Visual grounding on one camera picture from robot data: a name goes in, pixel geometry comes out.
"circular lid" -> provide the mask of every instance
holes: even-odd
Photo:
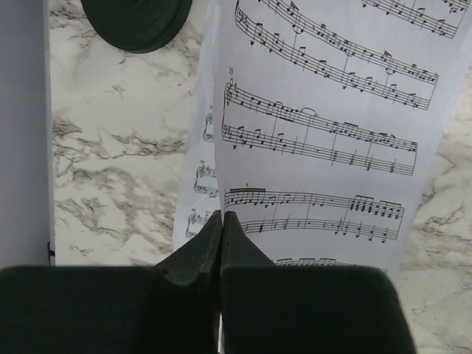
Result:
[[[82,0],[98,35],[126,52],[152,52],[184,26],[192,0]]]

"black robotic claw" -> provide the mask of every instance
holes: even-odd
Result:
[[[0,272],[0,353],[415,353],[397,294],[365,267],[278,267],[215,212],[155,267]]]

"gray panel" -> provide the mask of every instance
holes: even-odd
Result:
[[[0,268],[48,261],[45,6],[42,0],[0,1]]]

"white marble table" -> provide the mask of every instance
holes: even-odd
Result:
[[[57,264],[155,264],[172,251],[207,0],[146,55],[106,44],[79,0],[50,2]],[[472,353],[470,78],[396,286],[420,354]]]

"sheet music page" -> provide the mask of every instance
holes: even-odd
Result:
[[[173,248],[183,246],[201,230],[215,210],[220,209],[215,175],[215,137],[213,131],[212,45],[215,0],[209,2],[205,38],[195,86],[195,111],[187,138],[184,172],[174,216]]]
[[[221,207],[278,264],[394,274],[471,59],[469,0],[220,0]]]

